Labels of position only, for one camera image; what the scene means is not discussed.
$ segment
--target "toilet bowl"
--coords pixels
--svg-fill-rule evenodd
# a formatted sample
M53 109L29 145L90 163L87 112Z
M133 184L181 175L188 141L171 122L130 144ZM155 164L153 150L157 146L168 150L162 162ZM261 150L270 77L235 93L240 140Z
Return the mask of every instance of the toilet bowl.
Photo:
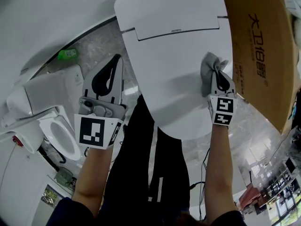
M40 129L50 143L65 157L78 160L81 150L74 134L74 114L78 112L83 84L79 65L38 76L16 88L7 98L8 109L15 119L38 115Z

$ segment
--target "white toilet lid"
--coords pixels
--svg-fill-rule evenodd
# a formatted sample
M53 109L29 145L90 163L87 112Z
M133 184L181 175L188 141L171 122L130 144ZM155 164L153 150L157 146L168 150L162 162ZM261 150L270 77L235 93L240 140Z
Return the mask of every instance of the white toilet lid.
M50 143L65 157L77 161L81 152L75 133L62 116L40 120L40 127Z

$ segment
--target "tiled floor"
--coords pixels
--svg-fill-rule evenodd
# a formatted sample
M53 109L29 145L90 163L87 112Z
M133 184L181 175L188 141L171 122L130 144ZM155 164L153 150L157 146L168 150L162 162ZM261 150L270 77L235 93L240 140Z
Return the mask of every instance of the tiled floor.
M125 65L123 103L129 107L125 120L125 123L127 123L137 103L139 91L117 21L95 30L71 47L77 48L79 52L79 57L76 60L53 60L45 67L43 72L55 72L61 68L79 64L85 77L96 64L108 56L116 53L121 54ZM154 164L156 134L157 130L155 129L150 154L150 175L152 175ZM210 137L211 135L208 134L196 140L183 141L182 147L186 162L194 161L196 165L200 164L199 158L202 158L202 155L209 148ZM276 173L278 166L282 163L281 159L285 156L285 152L290 146L290 136L282 143L272 159L271 156L284 138L285 135L281 137L276 129L257 110L239 98L237 114L229 130L229 139L233 159L238 165L246 184L250 182L249 171L252 171L253 184L257 187L262 187L267 183L269 177ZM122 140L123 135L120 132L115 141L113 159L118 154ZM56 161L60 160L55 153L50 156ZM78 162L68 160L64 167L69 168L77 176L83 161L84 156Z

